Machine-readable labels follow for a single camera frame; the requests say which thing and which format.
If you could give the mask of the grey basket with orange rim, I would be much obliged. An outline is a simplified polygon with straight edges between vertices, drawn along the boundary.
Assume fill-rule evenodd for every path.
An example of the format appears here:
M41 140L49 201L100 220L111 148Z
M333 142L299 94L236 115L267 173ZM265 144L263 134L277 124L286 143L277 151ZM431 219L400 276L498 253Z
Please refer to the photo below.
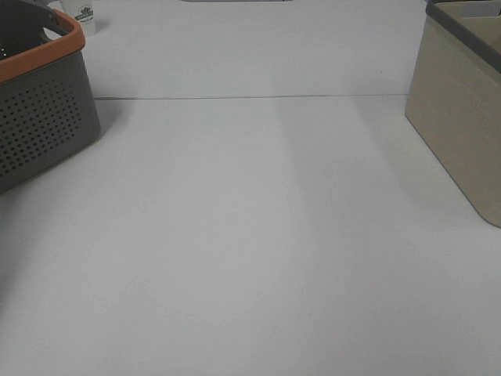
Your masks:
M1 3L1 191L93 143L101 133L71 16L38 1Z

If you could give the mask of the beige storage bin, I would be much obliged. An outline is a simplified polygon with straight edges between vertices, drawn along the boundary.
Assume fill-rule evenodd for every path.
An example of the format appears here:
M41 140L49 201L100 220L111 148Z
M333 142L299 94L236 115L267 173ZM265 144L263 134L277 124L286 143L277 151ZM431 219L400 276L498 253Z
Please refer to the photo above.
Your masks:
M500 3L429 1L405 116L473 209L500 225Z

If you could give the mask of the white cup with green logo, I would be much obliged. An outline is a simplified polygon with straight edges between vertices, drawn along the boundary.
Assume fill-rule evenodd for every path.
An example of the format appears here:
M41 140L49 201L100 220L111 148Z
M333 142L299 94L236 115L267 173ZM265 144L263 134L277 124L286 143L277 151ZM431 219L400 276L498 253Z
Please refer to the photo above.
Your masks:
M86 37L96 33L92 0L60 0L59 2L64 12L80 24Z

